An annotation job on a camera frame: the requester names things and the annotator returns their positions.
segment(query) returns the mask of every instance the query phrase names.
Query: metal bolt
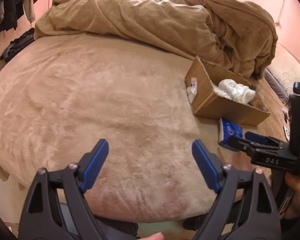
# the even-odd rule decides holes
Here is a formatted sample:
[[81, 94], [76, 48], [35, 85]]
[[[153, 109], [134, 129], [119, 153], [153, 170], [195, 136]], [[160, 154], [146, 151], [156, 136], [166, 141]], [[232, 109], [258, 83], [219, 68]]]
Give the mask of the metal bolt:
[[232, 165], [230, 163], [225, 163], [222, 166], [225, 170], [229, 171], [229, 169], [231, 169]]
[[262, 170], [260, 167], [257, 167], [257, 168], [256, 168], [256, 173], [257, 173], [257, 174], [262, 174], [262, 173], [263, 173], [263, 170]]
[[69, 168], [70, 168], [71, 170], [75, 170], [77, 167], [78, 167], [78, 164], [77, 164], [77, 163], [70, 163], [70, 164], [69, 164]]
[[43, 174], [45, 174], [46, 173], [46, 169], [45, 168], [40, 168], [40, 169], [38, 169], [38, 174], [39, 175], [43, 175]]

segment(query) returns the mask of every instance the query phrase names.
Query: blue packet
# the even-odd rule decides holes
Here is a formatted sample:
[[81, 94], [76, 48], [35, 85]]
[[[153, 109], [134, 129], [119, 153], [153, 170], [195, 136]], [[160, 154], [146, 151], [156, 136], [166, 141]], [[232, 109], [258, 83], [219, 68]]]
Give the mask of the blue packet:
[[223, 118], [219, 119], [219, 125], [219, 145], [238, 152], [239, 150], [228, 145], [228, 139], [232, 135], [242, 138], [242, 127]]

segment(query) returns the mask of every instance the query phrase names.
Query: blanket fold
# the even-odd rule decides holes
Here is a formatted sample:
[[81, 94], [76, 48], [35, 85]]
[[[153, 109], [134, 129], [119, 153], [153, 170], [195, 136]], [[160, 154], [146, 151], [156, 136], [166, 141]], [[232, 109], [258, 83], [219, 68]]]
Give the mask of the blanket fold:
[[244, 77], [263, 78], [278, 36], [270, 14], [237, 0], [53, 0], [35, 39], [92, 32], [196, 55]]

